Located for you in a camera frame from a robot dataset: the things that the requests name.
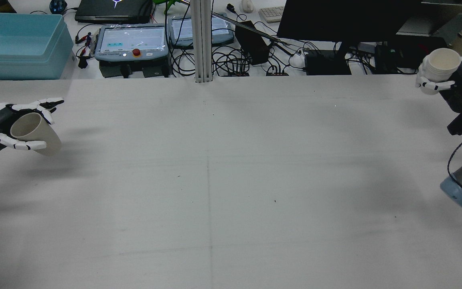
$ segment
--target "light blue plastic bin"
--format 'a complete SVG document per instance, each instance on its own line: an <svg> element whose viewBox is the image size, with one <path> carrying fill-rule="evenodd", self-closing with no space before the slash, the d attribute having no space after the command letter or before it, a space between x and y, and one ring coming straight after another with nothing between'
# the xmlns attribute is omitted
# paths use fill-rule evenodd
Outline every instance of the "light blue plastic bin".
<svg viewBox="0 0 462 289"><path fill-rule="evenodd" d="M62 15L0 13L0 80L59 79L72 45Z"/></svg>

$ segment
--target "black box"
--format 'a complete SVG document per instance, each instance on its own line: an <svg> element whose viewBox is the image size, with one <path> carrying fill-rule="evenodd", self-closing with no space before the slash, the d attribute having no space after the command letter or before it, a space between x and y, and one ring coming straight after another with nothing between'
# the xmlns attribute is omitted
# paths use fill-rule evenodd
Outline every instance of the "black box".
<svg viewBox="0 0 462 289"><path fill-rule="evenodd" d="M255 28L251 21L244 21L241 23ZM235 37L242 46L242 50L252 58L252 65L262 64L268 61L268 52L270 48L258 33L236 26Z"/></svg>

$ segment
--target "metal rod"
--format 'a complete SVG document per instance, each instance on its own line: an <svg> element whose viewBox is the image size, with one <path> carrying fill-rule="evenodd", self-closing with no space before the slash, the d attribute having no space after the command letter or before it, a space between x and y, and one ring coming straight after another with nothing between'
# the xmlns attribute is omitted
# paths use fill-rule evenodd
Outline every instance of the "metal rod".
<svg viewBox="0 0 462 289"><path fill-rule="evenodd" d="M190 5L190 1L187 1L187 0L180 0L180 3L183 3L183 4L185 4L185 5ZM276 42L276 43L283 43L283 44L287 44L287 45L288 45L288 43L286 43L286 42L284 42L284 41L281 41L281 40L280 40L279 38L277 38L277 37L274 37L274 36L272 36L272 35L269 35L269 34L267 34L267 33L264 33L263 31L259 31L258 29L255 29L255 28L253 28L253 27L247 26L247 25L242 24L242 23L240 23L240 22L238 22L238 21L235 21L235 20L233 20L233 19L227 18L226 16L222 16L222 15L217 14L217 13L215 13L215 12L213 12L213 13L211 13L211 14L212 14L213 16L217 17L217 18L220 18L220 19L226 21L226 22L233 23L234 25L236 25L236 26L238 26L238 27L241 27L241 28L243 28L243 29L247 29L248 31L252 31L252 32L254 32L254 33L258 33L258 34L261 35L262 37L268 38L268 39L270 39L270 40L273 41L273 42Z"/></svg>
<svg viewBox="0 0 462 289"><path fill-rule="evenodd" d="M211 71L211 11L210 0L192 0L192 30L194 35L194 55L196 82L213 80Z"/></svg>

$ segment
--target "white paper cup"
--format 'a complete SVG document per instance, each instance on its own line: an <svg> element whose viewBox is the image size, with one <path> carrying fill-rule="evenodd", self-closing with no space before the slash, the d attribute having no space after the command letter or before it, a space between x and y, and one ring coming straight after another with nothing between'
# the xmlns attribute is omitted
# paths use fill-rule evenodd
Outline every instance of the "white paper cup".
<svg viewBox="0 0 462 289"><path fill-rule="evenodd" d="M45 149L35 150L42 155L54 155L62 148L62 142L57 133L39 113L29 113L20 117L10 128L10 134L22 141L45 141L47 144Z"/></svg>
<svg viewBox="0 0 462 289"><path fill-rule="evenodd" d="M447 81L461 64L460 55L449 48L432 51L423 63L424 76L433 82Z"/></svg>

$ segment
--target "table surface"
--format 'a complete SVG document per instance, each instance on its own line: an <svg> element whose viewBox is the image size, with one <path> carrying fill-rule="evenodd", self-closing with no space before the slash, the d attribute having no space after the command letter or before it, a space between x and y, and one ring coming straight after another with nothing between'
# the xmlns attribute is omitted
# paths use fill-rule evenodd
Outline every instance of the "table surface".
<svg viewBox="0 0 462 289"><path fill-rule="evenodd" d="M0 81L44 97L59 154L0 152L0 289L462 288L462 137L411 76Z"/></svg>

